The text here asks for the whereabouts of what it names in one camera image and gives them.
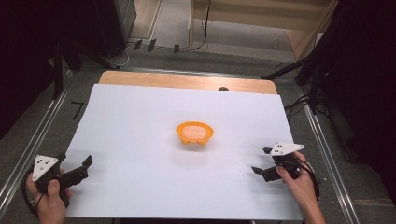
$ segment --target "orange bowl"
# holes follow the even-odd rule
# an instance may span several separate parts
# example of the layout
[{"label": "orange bowl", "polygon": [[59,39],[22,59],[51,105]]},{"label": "orange bowl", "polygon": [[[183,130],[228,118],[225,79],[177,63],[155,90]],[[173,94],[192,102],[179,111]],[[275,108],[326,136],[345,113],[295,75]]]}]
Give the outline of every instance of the orange bowl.
[{"label": "orange bowl", "polygon": [[188,121],[177,126],[176,132],[184,145],[197,143],[204,146],[213,135],[213,129],[202,122]]}]

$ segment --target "table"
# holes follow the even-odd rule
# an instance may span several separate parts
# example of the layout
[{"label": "table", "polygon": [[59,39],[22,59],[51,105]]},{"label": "table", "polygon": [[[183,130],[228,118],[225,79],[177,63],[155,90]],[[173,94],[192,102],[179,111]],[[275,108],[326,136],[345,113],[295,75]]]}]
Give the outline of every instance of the table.
[{"label": "table", "polygon": [[[212,0],[209,20],[286,29],[294,55],[299,60],[305,56],[318,33],[327,29],[337,2],[335,0]],[[191,48],[193,20],[203,18],[207,4],[208,0],[191,1]]]},{"label": "table", "polygon": [[[270,94],[247,92],[249,86]],[[220,87],[230,92],[217,91]],[[105,72],[67,150],[71,161],[87,153],[93,157],[90,179],[75,187],[78,195],[67,212],[72,217],[300,219],[287,186],[280,180],[263,184],[250,168],[274,166],[262,147],[292,141],[283,111],[274,83],[267,80]],[[176,126],[191,118],[215,130],[204,147],[184,146],[176,135]],[[102,208],[114,202],[119,206]]]}]

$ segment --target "gray floor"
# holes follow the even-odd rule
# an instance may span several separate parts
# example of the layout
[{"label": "gray floor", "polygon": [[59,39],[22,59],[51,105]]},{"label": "gray floor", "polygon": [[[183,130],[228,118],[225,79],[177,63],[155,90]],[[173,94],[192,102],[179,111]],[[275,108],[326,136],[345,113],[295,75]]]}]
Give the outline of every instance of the gray floor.
[{"label": "gray floor", "polygon": [[[154,31],[154,35],[159,33],[159,30]],[[287,40],[284,36],[282,37],[282,35],[280,35],[277,38],[277,40],[273,41],[281,41],[287,44]],[[265,44],[268,46],[273,45],[271,42]],[[136,51],[129,49],[130,61],[122,66],[121,70],[139,68],[164,69],[210,73],[210,76],[224,76],[223,74],[229,74],[227,76],[259,78],[261,75],[273,73],[278,64],[289,60],[289,58],[278,51],[270,52],[269,54],[271,54],[271,57],[266,58],[267,54],[263,54],[261,57],[246,57],[246,55],[234,56],[231,52],[226,52],[227,49],[218,51],[217,54],[197,51],[181,51],[179,54],[173,54],[172,49],[162,48],[156,48],[151,53],[147,53],[147,49],[147,46]],[[270,60],[270,58],[283,58],[283,60],[278,59],[273,61]],[[126,62],[126,55],[121,53],[111,60],[117,63],[124,63]],[[92,86],[99,80],[103,71],[104,70],[96,63],[85,60],[84,67],[81,71],[72,73],[71,77],[74,79],[71,82],[69,91],[65,96],[64,103],[58,115],[55,117],[45,138],[41,142],[39,153],[56,155],[57,152],[67,150],[68,144],[78,126],[78,122],[83,115],[83,110],[88,103]],[[293,83],[293,77],[295,77],[295,75],[296,72],[294,71],[275,80],[276,88],[284,105],[293,103],[300,95],[298,87]],[[29,144],[30,138],[35,133],[35,128],[38,126],[52,103],[52,92],[53,87],[50,86],[40,95],[35,104],[23,114],[8,135],[0,141],[0,155],[2,155],[0,162],[3,168],[0,170],[0,184],[2,186],[6,183],[19,157]],[[83,110],[75,120],[73,120],[73,117],[78,110],[78,106],[72,105],[71,101],[85,103]],[[391,203],[388,194],[385,192],[378,174],[365,164],[352,164],[345,161],[342,146],[335,134],[332,124],[324,116],[319,115],[318,119],[361,223],[396,223],[395,207]],[[318,150],[317,140],[303,110],[292,117],[290,129],[294,141],[306,145],[304,154],[312,162],[317,171],[317,178],[320,181],[321,189],[319,203],[328,223],[347,223],[335,193],[333,183]],[[37,223],[34,217],[29,214],[19,191],[15,192],[3,219],[0,221],[1,223]],[[111,219],[69,218],[68,223],[109,224],[111,223]],[[276,221],[258,221],[258,223],[276,223]]]}]

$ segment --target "hand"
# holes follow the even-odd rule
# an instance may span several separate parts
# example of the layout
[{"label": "hand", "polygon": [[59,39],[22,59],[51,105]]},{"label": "hand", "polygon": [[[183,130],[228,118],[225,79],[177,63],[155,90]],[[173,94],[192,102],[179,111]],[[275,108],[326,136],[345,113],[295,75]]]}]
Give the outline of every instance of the hand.
[{"label": "hand", "polygon": [[[296,151],[294,155],[301,161],[306,161],[305,156]],[[300,176],[297,179],[291,178],[288,171],[282,166],[277,166],[276,171],[282,177],[283,181],[288,185],[290,192],[297,204],[304,212],[306,223],[326,223],[323,214],[318,206],[317,197],[315,195],[314,184],[309,176],[309,173],[300,169]]]},{"label": "hand", "polygon": [[[30,193],[34,196],[35,203],[37,203],[42,194],[38,192],[35,182],[32,180],[32,175],[29,174],[27,177],[26,185]],[[48,193],[42,195],[36,208],[40,224],[64,224],[66,222],[66,208],[64,202],[59,197],[59,181],[56,179],[51,180],[47,191]],[[72,196],[70,189],[66,190],[66,196],[68,198]]]}]

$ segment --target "white paper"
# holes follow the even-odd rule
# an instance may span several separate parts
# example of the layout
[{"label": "white paper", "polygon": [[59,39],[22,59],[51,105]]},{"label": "white paper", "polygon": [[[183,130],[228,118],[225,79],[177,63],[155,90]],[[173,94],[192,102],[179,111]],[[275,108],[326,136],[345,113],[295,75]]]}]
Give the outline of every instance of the white paper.
[{"label": "white paper", "polygon": [[[190,120],[213,128],[204,147],[180,142]],[[276,141],[292,142],[278,95],[95,85],[63,167],[93,164],[67,215],[302,219],[285,184],[250,168],[274,166],[262,149]]]}]

